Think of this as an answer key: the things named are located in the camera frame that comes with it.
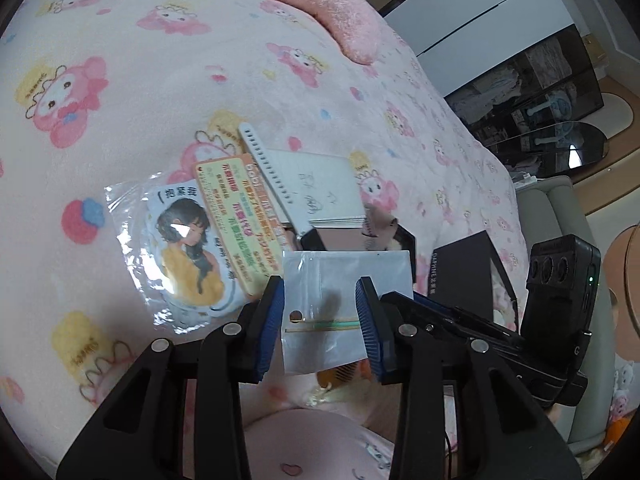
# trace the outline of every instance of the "white plastic bag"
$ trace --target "white plastic bag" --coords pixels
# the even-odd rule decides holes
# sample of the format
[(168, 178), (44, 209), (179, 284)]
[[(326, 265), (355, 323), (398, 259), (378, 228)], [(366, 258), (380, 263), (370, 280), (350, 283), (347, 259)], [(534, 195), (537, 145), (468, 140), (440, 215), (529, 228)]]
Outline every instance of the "white plastic bag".
[(413, 297), (408, 251), (293, 252), (284, 255), (285, 372), (309, 374), (367, 357), (355, 306), (356, 282), (370, 276), (381, 296)]
[(154, 325), (186, 334), (234, 320), (247, 297), (195, 180), (105, 188), (127, 269)]

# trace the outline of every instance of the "black box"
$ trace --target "black box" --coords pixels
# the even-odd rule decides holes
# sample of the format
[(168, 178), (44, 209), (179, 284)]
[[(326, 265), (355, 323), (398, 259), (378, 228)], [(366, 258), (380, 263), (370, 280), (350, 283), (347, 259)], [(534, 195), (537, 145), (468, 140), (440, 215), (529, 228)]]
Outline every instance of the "black box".
[(437, 303), (462, 308), (493, 322), (492, 265), (511, 298), (517, 327), (518, 303), (515, 293), (486, 231), (433, 251), (427, 295)]

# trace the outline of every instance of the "black wire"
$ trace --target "black wire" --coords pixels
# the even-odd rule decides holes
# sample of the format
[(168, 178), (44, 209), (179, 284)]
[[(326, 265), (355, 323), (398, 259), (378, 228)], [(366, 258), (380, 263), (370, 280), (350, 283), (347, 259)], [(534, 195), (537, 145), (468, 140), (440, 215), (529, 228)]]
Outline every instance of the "black wire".
[(451, 480), (451, 460), (452, 460), (452, 456), (451, 456), (451, 441), (449, 440), (449, 435), (447, 434), (447, 431), (444, 432), (444, 438), (447, 441), (447, 454), (449, 455), (449, 471), (447, 473), (447, 480)]

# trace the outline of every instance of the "camera lens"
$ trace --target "camera lens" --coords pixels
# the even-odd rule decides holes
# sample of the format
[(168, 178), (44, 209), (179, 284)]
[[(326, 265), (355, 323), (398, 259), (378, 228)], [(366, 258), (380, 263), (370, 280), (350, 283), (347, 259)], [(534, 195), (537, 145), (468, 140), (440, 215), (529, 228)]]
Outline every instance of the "camera lens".
[(546, 283), (551, 278), (551, 273), (554, 271), (554, 261), (551, 258), (546, 258), (542, 264), (542, 283)]
[(537, 260), (533, 260), (531, 266), (529, 267), (529, 279), (535, 280), (538, 276), (538, 271), (540, 270), (540, 264)]
[(564, 282), (568, 271), (569, 264), (566, 262), (566, 258), (563, 258), (558, 264), (558, 282)]

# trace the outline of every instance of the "girl with black hair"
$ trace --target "girl with black hair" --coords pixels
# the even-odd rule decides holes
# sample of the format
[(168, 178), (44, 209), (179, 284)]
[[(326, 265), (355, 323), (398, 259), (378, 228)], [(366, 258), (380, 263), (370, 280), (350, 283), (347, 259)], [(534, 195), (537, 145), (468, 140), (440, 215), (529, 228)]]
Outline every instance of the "girl with black hair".
[(167, 242), (162, 267), (174, 286), (172, 295), (193, 306), (219, 302), (225, 284), (215, 256), (203, 249), (209, 218), (202, 206), (190, 198), (176, 200), (158, 217), (156, 228)]

